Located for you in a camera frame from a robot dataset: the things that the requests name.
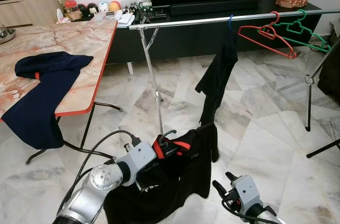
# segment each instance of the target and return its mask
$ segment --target tv cabinet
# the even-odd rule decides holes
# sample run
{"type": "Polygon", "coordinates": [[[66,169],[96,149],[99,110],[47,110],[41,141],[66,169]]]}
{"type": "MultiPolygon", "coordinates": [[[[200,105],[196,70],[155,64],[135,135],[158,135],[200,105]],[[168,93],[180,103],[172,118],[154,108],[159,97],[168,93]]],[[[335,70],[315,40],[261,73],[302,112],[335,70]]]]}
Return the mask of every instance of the tv cabinet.
{"type": "MultiPolygon", "coordinates": [[[[304,7],[305,10],[318,10],[319,8],[307,4],[304,7]]],[[[171,21],[185,21],[196,19],[208,19],[219,18],[249,14],[263,14],[270,13],[271,11],[277,12],[290,12],[296,11],[298,8],[289,9],[282,8],[275,5],[275,0],[260,0],[259,6],[256,9],[251,10],[238,10],[238,11],[226,11],[204,14],[189,14],[179,16],[168,16],[166,19],[158,19],[155,22],[171,22],[171,21]]],[[[308,15],[303,21],[303,25],[311,30],[314,30],[317,26],[321,15],[308,15]]],[[[281,18],[281,22],[292,22],[299,18],[298,16],[281,18]]],[[[269,24],[271,19],[258,19],[247,21],[235,21],[232,22],[234,30],[238,30],[242,25],[256,25],[261,26],[269,24]]],[[[215,54],[220,49],[220,43],[223,39],[223,33],[227,29],[227,23],[211,23],[211,24],[199,24],[188,25],[182,27],[162,28],[160,29],[156,40],[152,47],[149,49],[151,59],[164,59],[164,58],[179,58],[190,57],[200,55],[215,54]]],[[[152,36],[154,29],[145,30],[145,36],[147,40],[152,36]]],[[[290,35],[284,29],[277,29],[277,33],[281,36],[291,37],[301,42],[308,42],[310,35],[304,33],[302,35],[290,35]]],[[[262,42],[266,43],[263,37],[256,32],[250,35],[254,39],[262,39],[262,42]]],[[[285,47],[280,41],[267,40],[267,44],[273,48],[285,47]]],[[[237,48],[239,51],[258,50],[262,47],[256,45],[241,37],[238,38],[237,48]]],[[[107,63],[125,63],[125,62],[139,62],[145,61],[145,55],[142,48],[141,39],[137,30],[129,29],[117,29],[116,36],[112,47],[109,52],[107,63]]]]}

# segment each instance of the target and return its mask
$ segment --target pink marble table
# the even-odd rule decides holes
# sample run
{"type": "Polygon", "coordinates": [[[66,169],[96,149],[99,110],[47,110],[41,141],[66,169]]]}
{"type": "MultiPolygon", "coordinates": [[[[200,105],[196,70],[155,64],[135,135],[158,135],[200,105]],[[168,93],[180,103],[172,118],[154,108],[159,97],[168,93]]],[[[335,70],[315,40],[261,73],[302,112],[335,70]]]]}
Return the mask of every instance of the pink marble table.
{"type": "Polygon", "coordinates": [[[39,83],[17,77],[17,61],[53,51],[93,56],[55,111],[56,116],[87,113],[96,97],[116,25],[115,20],[106,20],[18,28],[13,40],[0,45],[0,117],[39,83]]]}

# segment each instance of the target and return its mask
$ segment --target black cable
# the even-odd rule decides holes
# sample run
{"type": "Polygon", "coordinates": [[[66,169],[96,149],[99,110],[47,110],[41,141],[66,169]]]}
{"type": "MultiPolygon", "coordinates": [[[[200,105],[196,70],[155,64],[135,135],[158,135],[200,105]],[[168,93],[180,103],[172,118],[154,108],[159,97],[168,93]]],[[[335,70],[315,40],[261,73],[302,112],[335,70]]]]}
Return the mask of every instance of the black cable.
{"type": "Polygon", "coordinates": [[[62,209],[62,207],[64,206],[65,202],[67,200],[70,199],[72,193],[73,193],[73,190],[74,188],[76,187],[77,183],[80,181],[80,179],[85,175],[87,174],[89,171],[92,170],[92,168],[90,169],[87,169],[83,174],[81,173],[87,163],[87,161],[89,160],[90,156],[92,155],[92,153],[95,151],[95,149],[101,144],[103,143],[106,139],[108,139],[110,136],[114,135],[114,134],[118,134],[118,133],[125,133],[125,134],[128,134],[133,140],[135,138],[135,136],[133,134],[131,134],[129,131],[126,131],[126,130],[117,130],[117,131],[114,131],[114,132],[111,132],[109,133],[108,135],[104,136],[92,149],[91,151],[87,154],[83,164],[81,165],[77,175],[76,175],[76,178],[72,184],[72,186],[70,187],[69,191],[66,193],[64,199],[62,200],[62,203],[60,204],[59,206],[59,209],[58,209],[58,212],[57,214],[60,212],[60,210],[62,209]]]}
{"type": "Polygon", "coordinates": [[[275,221],[265,220],[265,219],[262,219],[262,218],[256,218],[256,217],[252,217],[252,216],[243,215],[243,214],[240,214],[240,213],[237,213],[237,212],[233,212],[229,207],[227,207],[225,205],[225,203],[227,203],[227,199],[223,199],[222,200],[222,206],[228,212],[230,212],[231,214],[233,214],[233,215],[235,215],[235,216],[237,216],[239,218],[243,218],[243,219],[247,219],[247,220],[251,220],[251,221],[261,221],[261,222],[268,223],[268,224],[281,224],[281,223],[278,223],[278,222],[275,222],[275,221]]]}

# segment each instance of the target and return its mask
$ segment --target black clothing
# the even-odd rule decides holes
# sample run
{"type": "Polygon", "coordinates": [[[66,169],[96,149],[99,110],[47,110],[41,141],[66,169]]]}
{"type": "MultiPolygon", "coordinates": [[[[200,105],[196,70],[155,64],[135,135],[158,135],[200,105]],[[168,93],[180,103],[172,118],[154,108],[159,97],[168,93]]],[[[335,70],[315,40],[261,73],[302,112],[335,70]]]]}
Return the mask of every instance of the black clothing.
{"type": "Polygon", "coordinates": [[[77,79],[80,69],[92,59],[92,56],[59,51],[19,60],[15,74],[39,79],[40,83],[12,106],[2,120],[22,141],[36,149],[63,146],[54,111],[77,79]]]}
{"type": "Polygon", "coordinates": [[[201,125],[214,122],[216,109],[220,106],[232,69],[237,62],[237,34],[227,31],[220,53],[211,62],[195,90],[206,95],[201,125]]]}
{"type": "Polygon", "coordinates": [[[190,130],[170,142],[180,146],[181,154],[157,159],[158,166],[138,176],[147,190],[141,192],[133,184],[107,195],[104,209],[109,224],[157,223],[182,207],[192,193],[208,197],[211,161],[218,159],[215,125],[190,130]]]}

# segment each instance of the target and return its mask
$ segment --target metal clothing rack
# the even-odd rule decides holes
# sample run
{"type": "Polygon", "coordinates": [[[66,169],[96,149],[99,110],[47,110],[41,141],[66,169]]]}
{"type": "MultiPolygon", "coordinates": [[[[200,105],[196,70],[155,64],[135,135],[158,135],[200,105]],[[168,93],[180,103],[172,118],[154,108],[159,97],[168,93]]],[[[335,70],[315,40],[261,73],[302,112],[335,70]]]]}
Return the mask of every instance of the metal clothing rack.
{"type": "MultiPolygon", "coordinates": [[[[331,10],[310,10],[306,11],[307,15],[312,14],[329,14],[329,13],[340,13],[340,9],[331,9],[331,10]]],[[[283,12],[279,13],[280,17],[288,17],[288,16],[299,16],[301,15],[301,12],[283,12]]],[[[276,14],[274,13],[264,13],[264,14],[253,14],[253,15],[242,15],[242,16],[233,16],[233,21],[245,21],[245,20],[256,20],[256,19],[267,19],[267,18],[276,18],[276,14]]],[[[208,23],[218,23],[218,22],[227,22],[230,20],[230,17],[222,17],[222,18],[212,18],[212,19],[201,19],[201,20],[188,20],[188,21],[174,21],[174,22],[163,22],[163,23],[151,23],[151,24],[138,24],[138,25],[131,25],[129,26],[130,30],[138,30],[144,53],[145,58],[148,63],[149,72],[151,75],[152,83],[154,86],[155,91],[155,98],[156,98],[156,104],[157,104],[157,111],[158,111],[158,125],[159,125],[159,132],[160,134],[163,134],[163,125],[162,125],[162,114],[160,111],[160,102],[162,101],[162,97],[160,95],[154,69],[152,68],[152,63],[150,60],[149,55],[149,49],[151,45],[154,43],[156,35],[160,28],[168,28],[168,27],[180,27],[180,26],[186,26],[186,25],[197,25],[197,24],[208,24],[208,23]],[[145,36],[144,36],[144,30],[145,29],[155,29],[154,33],[152,34],[152,37],[150,41],[147,43],[145,36]]],[[[339,39],[334,43],[332,50],[335,49],[334,47],[339,44],[339,39]]],[[[310,118],[311,118],[311,90],[312,85],[314,84],[313,78],[316,76],[318,71],[322,68],[324,62],[326,61],[327,57],[330,53],[332,53],[332,50],[329,51],[325,57],[322,59],[322,61],[318,64],[318,66],[315,68],[314,72],[311,75],[305,76],[305,83],[307,84],[307,106],[306,106],[306,130],[310,131],[310,118]]]]}

